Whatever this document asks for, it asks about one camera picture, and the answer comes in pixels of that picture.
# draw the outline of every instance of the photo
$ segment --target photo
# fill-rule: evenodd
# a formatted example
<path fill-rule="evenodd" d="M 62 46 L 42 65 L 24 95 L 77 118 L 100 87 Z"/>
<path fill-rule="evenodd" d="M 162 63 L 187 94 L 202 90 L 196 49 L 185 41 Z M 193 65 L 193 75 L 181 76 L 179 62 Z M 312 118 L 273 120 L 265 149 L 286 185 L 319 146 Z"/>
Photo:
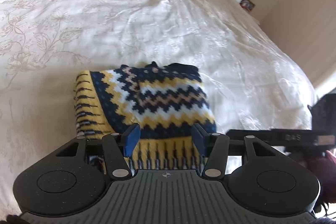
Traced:
<path fill-rule="evenodd" d="M 240 6 L 250 12 L 253 10 L 255 4 L 251 2 L 250 0 L 242 0 L 240 2 Z"/>

